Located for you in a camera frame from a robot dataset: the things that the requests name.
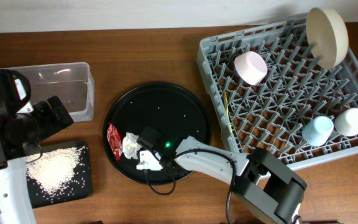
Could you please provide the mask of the white tissue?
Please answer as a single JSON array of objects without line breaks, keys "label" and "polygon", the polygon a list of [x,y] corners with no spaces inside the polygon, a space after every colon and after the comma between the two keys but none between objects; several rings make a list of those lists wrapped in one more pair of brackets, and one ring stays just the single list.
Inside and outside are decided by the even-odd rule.
[{"label": "white tissue", "polygon": [[141,149],[141,145],[137,142],[138,135],[126,133],[122,140],[122,152],[127,159],[138,159],[137,152]]}]

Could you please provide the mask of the red snack wrapper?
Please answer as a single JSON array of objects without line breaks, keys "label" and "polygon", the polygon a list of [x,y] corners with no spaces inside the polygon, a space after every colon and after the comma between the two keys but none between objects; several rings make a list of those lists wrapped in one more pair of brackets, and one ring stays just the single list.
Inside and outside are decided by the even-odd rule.
[{"label": "red snack wrapper", "polygon": [[122,155],[122,141],[117,128],[112,123],[108,123],[106,137],[114,158],[118,161]]}]

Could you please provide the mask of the yellow plastic knife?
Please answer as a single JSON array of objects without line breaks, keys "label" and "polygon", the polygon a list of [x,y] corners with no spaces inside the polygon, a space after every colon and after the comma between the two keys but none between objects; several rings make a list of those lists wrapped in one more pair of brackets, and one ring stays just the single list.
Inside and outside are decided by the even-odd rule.
[{"label": "yellow plastic knife", "polygon": [[227,102],[227,94],[226,94],[225,91],[223,91],[223,101],[224,101],[226,117],[227,117],[227,120],[229,121],[229,124],[228,124],[229,130],[230,130],[230,133],[232,133],[232,127],[231,127],[231,124],[230,124],[229,108],[228,108],[228,102]]}]

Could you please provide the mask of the light blue cup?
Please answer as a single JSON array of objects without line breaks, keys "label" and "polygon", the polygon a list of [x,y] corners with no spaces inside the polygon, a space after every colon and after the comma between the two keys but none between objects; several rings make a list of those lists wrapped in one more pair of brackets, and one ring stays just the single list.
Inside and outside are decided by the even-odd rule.
[{"label": "light blue cup", "polygon": [[330,137],[334,123],[327,116],[317,116],[302,130],[302,137],[312,146],[322,146]]}]

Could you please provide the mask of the small pink bowl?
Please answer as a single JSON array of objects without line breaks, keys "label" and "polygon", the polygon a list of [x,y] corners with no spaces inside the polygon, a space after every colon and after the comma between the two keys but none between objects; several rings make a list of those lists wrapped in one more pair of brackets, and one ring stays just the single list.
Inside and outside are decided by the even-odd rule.
[{"label": "small pink bowl", "polygon": [[268,72],[265,60],[254,51],[237,56],[234,66],[238,75],[250,85],[259,84]]}]

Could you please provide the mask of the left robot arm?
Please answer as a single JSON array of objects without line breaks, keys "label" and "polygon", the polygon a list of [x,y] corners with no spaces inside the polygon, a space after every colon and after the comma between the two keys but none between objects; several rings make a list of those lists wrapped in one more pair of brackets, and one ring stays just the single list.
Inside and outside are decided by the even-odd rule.
[{"label": "left robot arm", "polygon": [[57,96],[20,113],[32,91],[16,70],[0,69],[0,223],[35,223],[25,157],[39,143],[71,126],[73,119]]}]

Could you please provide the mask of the large beige bowl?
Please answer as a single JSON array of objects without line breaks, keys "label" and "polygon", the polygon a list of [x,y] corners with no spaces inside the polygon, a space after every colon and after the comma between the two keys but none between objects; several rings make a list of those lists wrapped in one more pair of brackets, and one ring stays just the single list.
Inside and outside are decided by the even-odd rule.
[{"label": "large beige bowl", "polygon": [[333,9],[312,8],[306,18],[306,37],[311,52],[326,70],[339,65],[347,55],[349,36],[343,18]]}]

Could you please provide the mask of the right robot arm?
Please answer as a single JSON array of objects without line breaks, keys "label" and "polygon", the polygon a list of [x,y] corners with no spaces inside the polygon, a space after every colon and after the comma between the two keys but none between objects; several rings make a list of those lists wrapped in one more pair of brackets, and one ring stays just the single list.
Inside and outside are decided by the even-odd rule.
[{"label": "right robot arm", "polygon": [[227,183],[226,201],[236,196],[263,223],[301,222],[299,209],[307,184],[266,149],[229,152],[191,136],[158,140],[152,149],[164,168],[197,171]]}]

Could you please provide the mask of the white cup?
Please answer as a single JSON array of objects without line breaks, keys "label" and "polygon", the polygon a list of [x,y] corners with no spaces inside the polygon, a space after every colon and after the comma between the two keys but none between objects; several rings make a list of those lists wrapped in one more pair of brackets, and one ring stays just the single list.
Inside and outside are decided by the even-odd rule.
[{"label": "white cup", "polygon": [[343,136],[355,136],[358,134],[358,108],[350,108],[340,114],[334,127]]}]

